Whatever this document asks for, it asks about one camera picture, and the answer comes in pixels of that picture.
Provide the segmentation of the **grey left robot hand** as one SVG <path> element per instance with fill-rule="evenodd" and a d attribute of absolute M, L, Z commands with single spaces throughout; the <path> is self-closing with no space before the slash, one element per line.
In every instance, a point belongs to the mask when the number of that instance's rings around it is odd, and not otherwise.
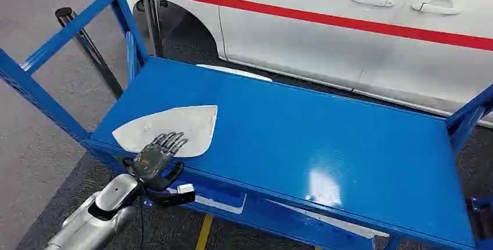
<path fill-rule="evenodd" d="M 187 142 L 183 132 L 158 135 L 134 158 L 134 175 L 152 191 L 166 190 L 183 172 L 184 163 L 177 162 L 165 176 L 162 172 Z"/>

